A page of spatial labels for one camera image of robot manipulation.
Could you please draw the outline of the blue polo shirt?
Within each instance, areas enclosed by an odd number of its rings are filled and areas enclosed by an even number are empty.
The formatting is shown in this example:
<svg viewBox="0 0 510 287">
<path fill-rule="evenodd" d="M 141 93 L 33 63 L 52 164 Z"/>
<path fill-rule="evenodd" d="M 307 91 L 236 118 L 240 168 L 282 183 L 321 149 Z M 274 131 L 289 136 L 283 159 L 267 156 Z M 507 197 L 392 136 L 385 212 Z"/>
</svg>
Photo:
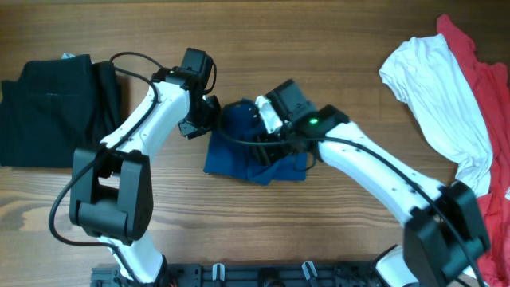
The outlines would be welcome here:
<svg viewBox="0 0 510 287">
<path fill-rule="evenodd" d="M 266 132 L 257 119 L 254 102 L 243 99 L 241 103 L 223 113 L 223 130 L 237 140 L 253 141 Z M 304 181 L 308 156 L 289 155 L 269 165 L 256 160 L 250 147 L 225 139 L 214 130 L 210 136 L 204 172 L 227 175 L 236 179 L 268 185 L 273 180 Z"/>
</svg>

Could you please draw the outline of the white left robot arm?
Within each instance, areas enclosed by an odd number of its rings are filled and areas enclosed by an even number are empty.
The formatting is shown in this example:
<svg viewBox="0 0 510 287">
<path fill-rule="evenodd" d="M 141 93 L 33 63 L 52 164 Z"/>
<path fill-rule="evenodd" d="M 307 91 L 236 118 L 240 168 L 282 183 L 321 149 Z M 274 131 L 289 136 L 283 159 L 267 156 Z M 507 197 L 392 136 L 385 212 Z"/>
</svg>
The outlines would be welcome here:
<svg viewBox="0 0 510 287">
<path fill-rule="evenodd" d="M 73 159 L 69 219 L 116 259 L 110 283 L 164 286 L 167 260 L 148 226 L 154 208 L 151 157 L 174 128 L 187 139 L 209 132 L 219 104 L 210 71 L 160 69 L 134 112 L 99 147 L 78 148 Z"/>
</svg>

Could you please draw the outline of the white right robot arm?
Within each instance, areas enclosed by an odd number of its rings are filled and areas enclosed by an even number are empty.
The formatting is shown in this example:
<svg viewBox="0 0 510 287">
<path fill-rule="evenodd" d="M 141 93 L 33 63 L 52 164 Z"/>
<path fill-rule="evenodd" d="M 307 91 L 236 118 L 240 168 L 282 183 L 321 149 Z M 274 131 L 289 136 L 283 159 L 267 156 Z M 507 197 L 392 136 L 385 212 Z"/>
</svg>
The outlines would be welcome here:
<svg viewBox="0 0 510 287">
<path fill-rule="evenodd" d="M 339 109 L 273 103 L 255 107 L 266 129 L 258 143 L 307 151 L 370 192 L 404 230 L 401 246 L 383 256 L 378 275 L 390 286 L 447 286 L 489 250 L 474 192 L 463 182 L 446 186 L 407 166 L 372 141 Z"/>
</svg>

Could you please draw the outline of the folded black garment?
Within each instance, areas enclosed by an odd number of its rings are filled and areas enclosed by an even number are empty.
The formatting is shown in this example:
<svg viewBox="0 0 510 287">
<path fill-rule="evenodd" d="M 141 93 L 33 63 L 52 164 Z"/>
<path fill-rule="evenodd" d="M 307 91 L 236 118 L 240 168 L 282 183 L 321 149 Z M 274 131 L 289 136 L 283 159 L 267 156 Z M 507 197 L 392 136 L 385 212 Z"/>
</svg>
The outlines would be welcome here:
<svg viewBox="0 0 510 287">
<path fill-rule="evenodd" d="M 71 167 L 77 147 L 98 144 L 121 124 L 113 65 L 88 54 L 29 61 L 1 88 L 3 166 Z"/>
</svg>

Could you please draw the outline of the white t-shirt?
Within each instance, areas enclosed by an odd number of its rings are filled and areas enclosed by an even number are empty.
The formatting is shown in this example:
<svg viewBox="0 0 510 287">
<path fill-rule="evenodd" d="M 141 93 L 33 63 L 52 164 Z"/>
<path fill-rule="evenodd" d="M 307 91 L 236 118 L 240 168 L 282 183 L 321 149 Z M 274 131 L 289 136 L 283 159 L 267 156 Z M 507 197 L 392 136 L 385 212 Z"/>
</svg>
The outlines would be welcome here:
<svg viewBox="0 0 510 287">
<path fill-rule="evenodd" d="M 473 92 L 442 34 L 412 37 L 382 64 L 382 82 L 406 104 L 428 144 L 457 164 L 455 179 L 487 195 L 493 152 Z"/>
</svg>

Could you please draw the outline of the red t-shirt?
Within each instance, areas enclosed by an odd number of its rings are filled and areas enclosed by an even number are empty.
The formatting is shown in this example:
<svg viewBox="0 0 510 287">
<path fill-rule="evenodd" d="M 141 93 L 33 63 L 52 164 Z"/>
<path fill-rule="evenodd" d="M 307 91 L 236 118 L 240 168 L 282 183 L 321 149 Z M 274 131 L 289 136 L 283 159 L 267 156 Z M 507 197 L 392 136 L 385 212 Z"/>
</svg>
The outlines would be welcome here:
<svg viewBox="0 0 510 287">
<path fill-rule="evenodd" d="M 446 14 L 437 19 L 442 34 L 461 67 L 477 100 L 492 145 L 488 193 L 478 198 L 491 250 L 478 261 L 484 280 L 491 286 L 509 285 L 509 87 L 508 68 L 477 58 L 475 42 L 456 27 Z"/>
</svg>

